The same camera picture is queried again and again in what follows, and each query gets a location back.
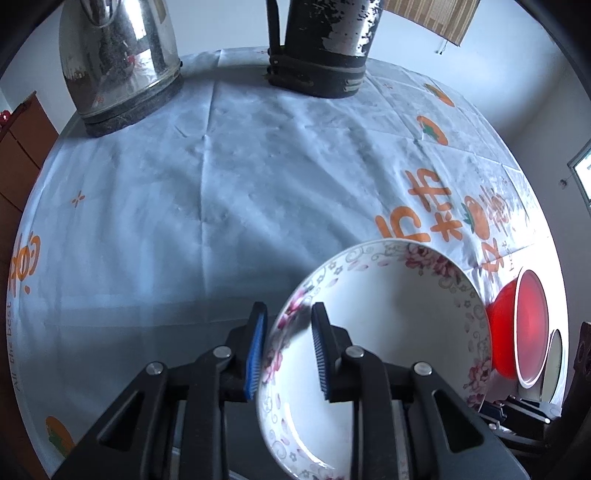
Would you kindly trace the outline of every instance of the metal kettle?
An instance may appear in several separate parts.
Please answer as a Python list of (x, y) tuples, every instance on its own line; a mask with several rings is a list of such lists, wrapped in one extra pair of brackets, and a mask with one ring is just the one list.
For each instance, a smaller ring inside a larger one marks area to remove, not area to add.
[(164, 0), (66, 0), (61, 69), (87, 132), (134, 124), (181, 88), (181, 61)]

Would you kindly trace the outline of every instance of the red bowl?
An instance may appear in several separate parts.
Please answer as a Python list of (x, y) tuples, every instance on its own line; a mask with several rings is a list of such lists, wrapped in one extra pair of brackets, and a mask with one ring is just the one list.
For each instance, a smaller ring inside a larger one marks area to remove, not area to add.
[(523, 269), (486, 308), (491, 326), (492, 366), (529, 388), (544, 368), (548, 354), (548, 305), (542, 283)]

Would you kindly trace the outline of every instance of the wall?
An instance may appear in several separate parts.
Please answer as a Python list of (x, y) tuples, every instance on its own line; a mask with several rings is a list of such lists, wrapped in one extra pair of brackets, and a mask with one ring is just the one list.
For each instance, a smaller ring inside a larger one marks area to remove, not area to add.
[[(285, 31), (289, 0), (279, 0)], [(262, 0), (168, 0), (181, 55), (217, 48), (268, 44)], [(29, 37), (0, 88), (10, 105), (31, 91), (58, 131), (74, 111), (61, 77), (57, 44), (61, 9)], [(409, 20), (384, 12), (371, 56), (425, 73), (473, 102), (510, 140), (531, 118), (566, 61), (542, 27), (514, 0), (481, 0), (461, 47)]]
[(10, 110), (12, 112), (13, 109), (8, 104), (6, 97), (2, 93), (2, 90), (0, 90), (0, 112), (3, 112), (4, 110)]
[(569, 309), (569, 383), (582, 321), (589, 315), (591, 218), (567, 163), (591, 138), (591, 100), (568, 67), (538, 114), (509, 144), (530, 181), (554, 237)]
[(29, 36), (0, 79), (8, 104), (14, 109), (33, 91), (56, 130), (75, 111), (61, 74), (58, 27), (61, 6)]

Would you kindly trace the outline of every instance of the wooden cabinet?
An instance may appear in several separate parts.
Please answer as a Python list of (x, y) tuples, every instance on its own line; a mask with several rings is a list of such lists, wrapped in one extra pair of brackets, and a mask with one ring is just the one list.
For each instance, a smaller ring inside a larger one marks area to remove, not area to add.
[[(6, 330), (6, 293), (12, 250), (40, 168), (57, 139), (35, 93), (20, 104), (0, 131), (0, 329)], [(0, 341), (0, 445), (34, 480), (47, 475), (31, 446), (14, 396), (6, 339)]]

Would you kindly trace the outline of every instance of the tablecloth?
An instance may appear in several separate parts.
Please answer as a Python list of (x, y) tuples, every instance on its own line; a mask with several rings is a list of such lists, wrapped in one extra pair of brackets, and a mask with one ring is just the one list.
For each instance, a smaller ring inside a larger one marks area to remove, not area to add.
[(270, 86), (265, 48), (183, 62), (180, 94), (138, 124), (89, 138), (74, 117), (22, 217), (9, 361), (48, 473), (146, 363), (194, 360), (253, 301), (276, 314), (324, 260), (380, 237), (446, 254), (485, 303), (535, 265), (562, 332), (562, 400), (553, 240), (511, 152), (462, 95), (371, 59), (359, 93), (337, 100)]

